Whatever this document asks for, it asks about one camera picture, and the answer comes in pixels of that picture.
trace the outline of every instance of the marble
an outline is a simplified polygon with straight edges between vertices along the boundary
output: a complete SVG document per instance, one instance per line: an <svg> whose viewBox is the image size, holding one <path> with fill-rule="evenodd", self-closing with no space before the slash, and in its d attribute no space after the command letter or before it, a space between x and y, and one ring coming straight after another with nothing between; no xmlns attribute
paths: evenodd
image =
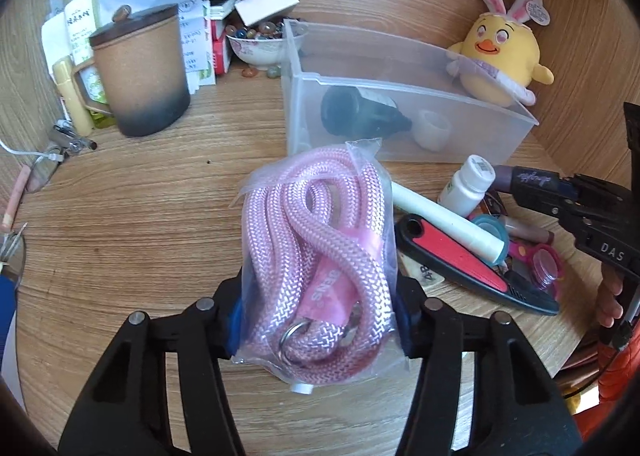
<svg viewBox="0 0 640 456"><path fill-rule="evenodd" d="M258 73L258 68L254 68L253 66L251 66L242 70L242 77L247 77L248 79L250 79L252 77L255 77Z"/></svg>
<svg viewBox="0 0 640 456"><path fill-rule="evenodd" d="M264 35L269 35L276 31L276 25L274 25L271 21L265 21L260 23L260 26L258 26L258 30Z"/></svg>
<svg viewBox="0 0 640 456"><path fill-rule="evenodd" d="M270 79L277 79L282 75L280 66L269 66L267 68L267 77Z"/></svg>

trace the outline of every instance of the white cup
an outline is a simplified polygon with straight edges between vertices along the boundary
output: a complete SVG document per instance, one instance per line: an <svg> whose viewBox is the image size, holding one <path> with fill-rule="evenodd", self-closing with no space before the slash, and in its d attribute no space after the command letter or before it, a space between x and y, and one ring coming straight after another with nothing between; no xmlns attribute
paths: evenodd
<svg viewBox="0 0 640 456"><path fill-rule="evenodd" d="M444 116L421 110L413 120L411 132L421 148L432 152L444 149L451 135L451 123Z"/></svg>

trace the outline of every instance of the mug lid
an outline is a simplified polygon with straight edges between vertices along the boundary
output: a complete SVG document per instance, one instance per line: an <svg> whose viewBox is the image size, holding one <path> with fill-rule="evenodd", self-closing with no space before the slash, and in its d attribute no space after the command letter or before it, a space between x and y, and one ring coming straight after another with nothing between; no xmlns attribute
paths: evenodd
<svg viewBox="0 0 640 456"><path fill-rule="evenodd" d="M163 4L146 10L131 13L131 7L123 4L111 17L111 22L98 28L89 36L89 45L92 48L112 41L128 33L133 33L141 28L151 26L156 22L169 19L178 14L177 4Z"/></svg>

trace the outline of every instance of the finger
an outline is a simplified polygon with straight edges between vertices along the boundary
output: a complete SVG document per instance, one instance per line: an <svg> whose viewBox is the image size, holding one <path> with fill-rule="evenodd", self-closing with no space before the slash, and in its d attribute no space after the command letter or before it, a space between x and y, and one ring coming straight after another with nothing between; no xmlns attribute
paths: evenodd
<svg viewBox="0 0 640 456"><path fill-rule="evenodd" d="M616 273L615 269L608 264L602 265L602 282L611 290L613 295L622 293L622 279Z"/></svg>
<svg viewBox="0 0 640 456"><path fill-rule="evenodd" d="M614 319L619 319L620 317L622 317L622 306L620 306L620 303L616 301L616 298L613 296L613 294L603 284L601 284L598 289L596 306L609 317L613 317Z"/></svg>
<svg viewBox="0 0 640 456"><path fill-rule="evenodd" d="M605 328L611 328L613 326L613 317L606 315L600 308L596 308L596 319L599 324Z"/></svg>

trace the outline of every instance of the green bottle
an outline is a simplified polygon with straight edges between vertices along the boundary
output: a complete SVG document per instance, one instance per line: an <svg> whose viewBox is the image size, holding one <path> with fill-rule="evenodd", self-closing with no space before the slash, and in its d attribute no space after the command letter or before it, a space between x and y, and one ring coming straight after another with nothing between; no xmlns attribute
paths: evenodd
<svg viewBox="0 0 640 456"><path fill-rule="evenodd" d="M89 45L89 36L96 30L98 7L96 0L63 0L65 4L66 30L71 44L71 59L78 65L94 55ZM100 75L95 66L80 72L86 92L92 100L107 102ZM112 116L90 112L96 128L107 128L115 124Z"/></svg>

